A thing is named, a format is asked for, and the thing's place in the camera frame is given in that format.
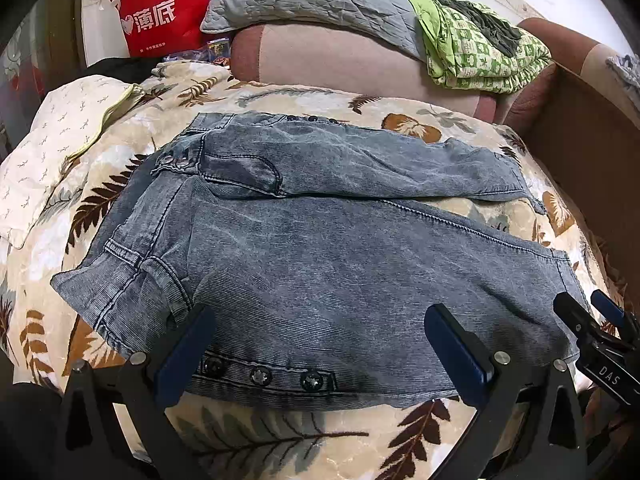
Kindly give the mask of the leaf pattern fleece blanket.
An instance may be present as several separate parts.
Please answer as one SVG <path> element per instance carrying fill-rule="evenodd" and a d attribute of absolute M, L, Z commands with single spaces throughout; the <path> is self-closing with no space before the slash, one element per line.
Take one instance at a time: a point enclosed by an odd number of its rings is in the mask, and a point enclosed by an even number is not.
<path fill-rule="evenodd" d="M 61 392 L 76 359 L 118 365 L 122 358 L 51 288 L 52 276 L 80 263 L 96 229 L 144 155 L 161 148 L 201 112 L 292 112 L 360 127 L 387 127 L 428 142 L 458 139 L 512 157 L 529 189 L 546 206 L 525 200 L 484 205 L 447 198 L 442 209 L 562 250 L 585 292 L 603 289 L 616 301 L 623 282 L 608 267 L 602 244 L 587 229 L 518 135 L 415 100 L 356 96 L 318 87 L 242 82 L 224 68 L 169 62 L 141 87 L 144 96 L 111 122 L 58 184 L 21 248 L 1 237 L 1 359 L 14 382 Z M 424 479 L 451 451 L 472 411 L 454 400 L 411 408 L 305 415 L 258 414 L 186 396 L 168 412 L 186 442 L 224 479 Z"/>

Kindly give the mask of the grey patterned cloth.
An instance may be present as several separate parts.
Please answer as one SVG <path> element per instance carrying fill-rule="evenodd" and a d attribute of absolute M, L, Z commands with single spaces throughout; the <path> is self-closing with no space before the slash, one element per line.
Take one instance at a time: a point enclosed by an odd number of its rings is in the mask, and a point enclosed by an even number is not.
<path fill-rule="evenodd" d="M 638 54 L 624 56 L 612 55 L 606 64 L 613 71 L 624 91 L 632 102 L 639 103 L 640 96 L 640 60 Z"/>

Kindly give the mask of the blue denim pants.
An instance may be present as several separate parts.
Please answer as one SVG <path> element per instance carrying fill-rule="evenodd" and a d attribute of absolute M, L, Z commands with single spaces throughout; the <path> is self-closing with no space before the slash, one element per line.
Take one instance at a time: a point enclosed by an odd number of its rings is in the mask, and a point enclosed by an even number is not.
<path fill-rule="evenodd" d="M 84 261 L 51 285 L 122 356 L 209 306 L 199 396 L 406 408 L 454 391 L 424 335 L 432 304 L 492 351 L 576 356 L 552 310 L 559 292 L 582 298 L 567 255 L 435 206 L 529 195 L 512 159 L 456 139 L 201 114 L 145 159 Z"/>

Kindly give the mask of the white patterned pillow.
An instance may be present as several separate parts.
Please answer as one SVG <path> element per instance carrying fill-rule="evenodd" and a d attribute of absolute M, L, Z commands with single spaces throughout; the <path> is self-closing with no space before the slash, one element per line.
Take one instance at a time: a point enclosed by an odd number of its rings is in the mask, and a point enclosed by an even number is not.
<path fill-rule="evenodd" d="M 1 237 L 21 248 L 58 184 L 107 124 L 144 96 L 140 84 L 91 75 L 50 92 L 1 164 Z"/>

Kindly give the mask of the green patterned folded cloth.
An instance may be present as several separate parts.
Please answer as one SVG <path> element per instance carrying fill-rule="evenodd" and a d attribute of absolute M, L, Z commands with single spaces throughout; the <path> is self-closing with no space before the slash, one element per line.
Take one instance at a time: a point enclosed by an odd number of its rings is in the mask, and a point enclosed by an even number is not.
<path fill-rule="evenodd" d="M 408 1 L 422 32 L 428 76 L 441 87 L 511 94 L 551 63 L 540 39 L 484 4 Z"/>

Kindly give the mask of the colourful snack packet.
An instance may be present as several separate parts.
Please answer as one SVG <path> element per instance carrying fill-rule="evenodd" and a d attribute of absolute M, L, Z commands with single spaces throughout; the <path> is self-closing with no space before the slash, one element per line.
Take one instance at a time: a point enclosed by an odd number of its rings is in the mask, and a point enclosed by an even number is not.
<path fill-rule="evenodd" d="M 231 44 L 228 38 L 210 40 L 204 47 L 176 52 L 164 57 L 165 62 L 191 61 L 228 66 L 231 58 Z"/>

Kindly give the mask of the black garment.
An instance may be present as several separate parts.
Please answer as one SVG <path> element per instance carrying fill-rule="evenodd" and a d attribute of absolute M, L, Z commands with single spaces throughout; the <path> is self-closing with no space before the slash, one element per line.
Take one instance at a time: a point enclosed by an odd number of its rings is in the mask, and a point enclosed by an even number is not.
<path fill-rule="evenodd" d="M 98 75 L 118 79 L 126 84 L 141 84 L 161 62 L 163 58 L 104 58 L 85 68 L 80 76 Z"/>

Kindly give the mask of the brown cardboard box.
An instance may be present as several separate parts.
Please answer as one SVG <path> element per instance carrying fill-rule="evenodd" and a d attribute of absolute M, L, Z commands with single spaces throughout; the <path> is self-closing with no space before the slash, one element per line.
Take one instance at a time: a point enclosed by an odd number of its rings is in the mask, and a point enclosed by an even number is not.
<path fill-rule="evenodd" d="M 609 100 L 564 68 L 550 96 L 520 133 L 529 151 L 608 243 L 639 307 L 639 129 Z"/>

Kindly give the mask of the pink brown bed sheet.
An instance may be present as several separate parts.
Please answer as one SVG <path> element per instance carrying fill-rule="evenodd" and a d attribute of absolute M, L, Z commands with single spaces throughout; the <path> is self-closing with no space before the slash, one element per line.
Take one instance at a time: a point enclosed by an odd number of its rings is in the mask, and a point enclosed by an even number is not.
<path fill-rule="evenodd" d="M 549 47 L 552 62 L 531 84 L 512 94 L 436 86 L 415 58 L 356 32 L 317 24 L 258 24 L 237 32 L 231 45 L 231 73 L 240 81 L 306 84 L 360 96 L 417 100 L 506 124 L 518 133 L 532 128 L 556 101 L 578 112 L 638 124 L 638 110 L 606 64 L 613 49 L 543 18 L 526 18 L 520 26 Z"/>

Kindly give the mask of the red shopping bag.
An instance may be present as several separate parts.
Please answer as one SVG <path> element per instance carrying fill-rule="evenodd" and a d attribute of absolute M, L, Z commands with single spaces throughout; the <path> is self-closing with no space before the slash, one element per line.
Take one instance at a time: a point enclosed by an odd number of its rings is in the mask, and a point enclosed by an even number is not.
<path fill-rule="evenodd" d="M 133 58 L 159 58 L 206 44 L 201 32 L 209 0 L 110 0 Z"/>

